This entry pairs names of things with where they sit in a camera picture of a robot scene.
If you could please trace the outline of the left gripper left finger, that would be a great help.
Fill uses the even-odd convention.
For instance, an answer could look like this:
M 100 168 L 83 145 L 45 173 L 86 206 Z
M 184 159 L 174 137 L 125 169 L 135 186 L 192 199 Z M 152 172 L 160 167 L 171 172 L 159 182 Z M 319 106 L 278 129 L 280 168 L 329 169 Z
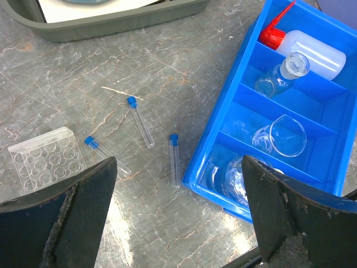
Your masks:
M 94 267 L 116 179 L 109 157 L 1 203 L 1 267 Z

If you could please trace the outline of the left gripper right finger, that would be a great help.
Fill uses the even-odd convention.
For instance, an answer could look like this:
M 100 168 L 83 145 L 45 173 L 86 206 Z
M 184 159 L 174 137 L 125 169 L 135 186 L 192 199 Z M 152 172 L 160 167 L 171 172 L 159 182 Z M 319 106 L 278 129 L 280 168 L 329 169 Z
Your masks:
M 356 191 L 338 197 L 248 155 L 242 169 L 263 262 L 269 267 L 356 267 Z

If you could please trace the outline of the round glass flask white stopper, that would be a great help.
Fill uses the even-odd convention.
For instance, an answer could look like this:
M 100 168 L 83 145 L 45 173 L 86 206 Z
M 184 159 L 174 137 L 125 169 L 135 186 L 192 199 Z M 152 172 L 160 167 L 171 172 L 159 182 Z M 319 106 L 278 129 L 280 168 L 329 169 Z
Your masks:
M 214 167 L 207 185 L 232 201 L 249 207 L 242 161 L 243 155 L 237 155 L 228 162 L 225 168 Z

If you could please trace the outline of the clear glass beaker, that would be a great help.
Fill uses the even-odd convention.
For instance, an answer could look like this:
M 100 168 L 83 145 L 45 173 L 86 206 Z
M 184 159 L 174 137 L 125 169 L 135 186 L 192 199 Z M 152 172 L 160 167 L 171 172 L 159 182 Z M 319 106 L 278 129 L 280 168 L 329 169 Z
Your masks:
M 302 154 L 306 144 L 307 135 L 304 127 L 287 114 L 258 129 L 251 141 L 253 147 L 266 154 L 289 158 Z

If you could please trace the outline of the glass stoppered bottle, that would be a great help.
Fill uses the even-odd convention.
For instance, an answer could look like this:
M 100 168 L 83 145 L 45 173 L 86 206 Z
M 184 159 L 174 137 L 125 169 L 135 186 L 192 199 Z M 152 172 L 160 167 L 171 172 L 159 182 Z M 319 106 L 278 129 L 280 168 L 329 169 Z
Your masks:
M 287 89 L 305 76 L 310 70 L 308 58 L 299 52 L 290 53 L 281 64 L 262 74 L 254 84 L 254 90 L 272 98 Z

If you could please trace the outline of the white wash bottle red cap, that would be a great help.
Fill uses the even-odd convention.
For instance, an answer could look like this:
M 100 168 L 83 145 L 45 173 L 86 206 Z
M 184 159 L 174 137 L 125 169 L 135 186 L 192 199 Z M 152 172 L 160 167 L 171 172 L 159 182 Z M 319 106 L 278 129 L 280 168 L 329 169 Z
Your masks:
M 345 53 L 300 30 L 284 32 L 276 27 L 295 3 L 295 1 L 292 1 L 271 20 L 261 31 L 259 40 L 284 56 L 292 52 L 303 54 L 310 63 L 310 70 L 327 80 L 332 80 L 345 66 Z

